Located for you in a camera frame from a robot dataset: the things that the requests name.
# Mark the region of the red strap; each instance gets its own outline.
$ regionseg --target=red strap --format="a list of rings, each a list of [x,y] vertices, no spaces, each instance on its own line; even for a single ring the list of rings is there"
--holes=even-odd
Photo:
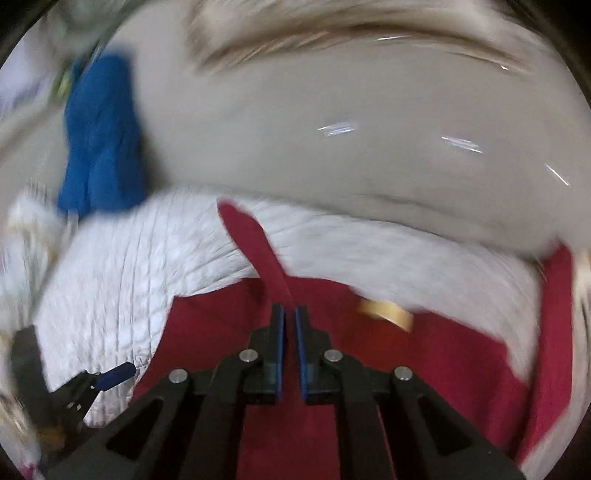
[[[562,246],[544,264],[540,311],[540,342],[532,385],[533,397],[525,436],[519,446],[521,463],[569,406],[573,384],[573,261]]]
[[[282,303],[287,308],[293,308],[287,275],[260,224],[227,200],[217,203],[217,212],[232,240],[267,287],[269,299],[273,303]]]

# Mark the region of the white quilted blanket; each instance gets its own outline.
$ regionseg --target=white quilted blanket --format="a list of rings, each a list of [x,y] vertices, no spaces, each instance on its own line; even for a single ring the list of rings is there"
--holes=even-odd
[[[51,389],[81,369],[106,371],[124,361],[141,375],[174,296],[255,275],[217,216],[219,196],[254,214],[289,273],[346,283],[365,297],[406,309],[433,310],[501,339],[513,370],[529,381],[538,278],[518,258],[392,223],[208,189],[175,189],[80,227],[35,320]],[[133,385],[129,380],[99,396],[86,420],[102,424],[114,418]]]

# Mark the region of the blue cloth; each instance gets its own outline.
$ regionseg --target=blue cloth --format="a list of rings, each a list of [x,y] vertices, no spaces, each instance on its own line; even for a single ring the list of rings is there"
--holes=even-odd
[[[79,217],[143,202],[144,168],[128,61],[97,59],[74,85],[64,114],[70,156],[57,206]]]

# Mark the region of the metal screw head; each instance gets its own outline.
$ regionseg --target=metal screw head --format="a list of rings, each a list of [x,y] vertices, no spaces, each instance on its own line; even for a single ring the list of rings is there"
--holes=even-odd
[[[176,368],[168,374],[168,379],[172,383],[183,383],[188,376],[189,374],[186,370],[183,370],[182,368]]]
[[[406,382],[413,377],[413,371],[409,367],[396,367],[394,369],[394,376],[399,380]]]
[[[254,360],[258,358],[258,353],[256,350],[253,350],[252,348],[247,348],[246,350],[240,352],[240,355],[238,356],[240,357],[240,360],[249,364],[250,362],[254,362]]]
[[[324,358],[329,362],[340,362],[343,359],[343,354],[340,351],[331,348],[324,352]]]

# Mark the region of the red cloth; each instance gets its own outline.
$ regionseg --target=red cloth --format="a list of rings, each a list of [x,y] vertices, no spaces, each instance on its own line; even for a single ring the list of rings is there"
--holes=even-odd
[[[434,313],[417,314],[411,334],[390,322],[373,320],[358,312],[360,298],[348,286],[288,276],[252,217],[225,203],[219,212],[260,278],[247,278],[204,295],[175,298],[158,349],[134,398],[174,368],[213,368],[224,356],[243,349],[249,332],[266,325],[271,304],[280,301],[288,308],[306,305],[311,324],[329,332],[335,348],[366,366],[390,371],[408,365],[491,442],[510,453],[519,448],[520,459],[568,405],[572,346],[570,283],[564,284],[571,272],[568,250],[561,249],[548,264],[538,366],[535,382],[528,389],[507,365],[503,343]],[[277,406],[247,408],[238,479],[300,480],[313,475],[337,480],[334,411],[331,406],[303,404],[292,317],[288,316],[287,324],[283,397]],[[555,372],[549,368],[551,361]]]

